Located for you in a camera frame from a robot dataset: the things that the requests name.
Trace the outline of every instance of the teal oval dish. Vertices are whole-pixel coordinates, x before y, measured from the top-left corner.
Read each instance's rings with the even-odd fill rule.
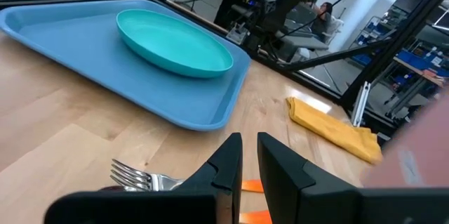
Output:
[[[117,15],[121,38],[151,63],[188,77],[218,77],[231,69],[231,53],[212,36],[181,20],[146,10]]]

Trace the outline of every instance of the person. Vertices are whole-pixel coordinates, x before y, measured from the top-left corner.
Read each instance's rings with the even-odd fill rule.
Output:
[[[327,32],[330,21],[332,19],[332,8],[333,5],[329,2],[323,3],[320,7],[316,5],[311,6],[317,14],[317,18],[311,24],[311,32],[315,34],[322,42],[325,42],[326,36],[323,34]]]

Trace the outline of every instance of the yellow cloth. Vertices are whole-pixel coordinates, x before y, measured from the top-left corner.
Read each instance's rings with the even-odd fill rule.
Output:
[[[294,122],[367,162],[382,160],[377,136],[370,129],[345,124],[297,98],[287,98],[287,103],[288,115]]]

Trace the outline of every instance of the blue tray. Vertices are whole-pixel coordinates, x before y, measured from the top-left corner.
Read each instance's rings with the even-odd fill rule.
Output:
[[[215,79],[194,79],[150,64],[119,36],[116,15],[126,9],[156,11],[204,30],[229,50],[233,67]],[[0,11],[0,28],[168,121],[198,131],[219,129],[228,122],[250,65],[248,54],[237,45],[146,0],[12,7]]]

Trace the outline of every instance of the fork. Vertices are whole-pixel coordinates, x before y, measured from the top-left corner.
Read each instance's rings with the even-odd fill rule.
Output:
[[[180,186],[185,180],[174,179],[169,176],[157,173],[146,173],[131,168],[128,165],[112,159],[112,180],[122,186],[134,187],[139,191],[169,191]]]

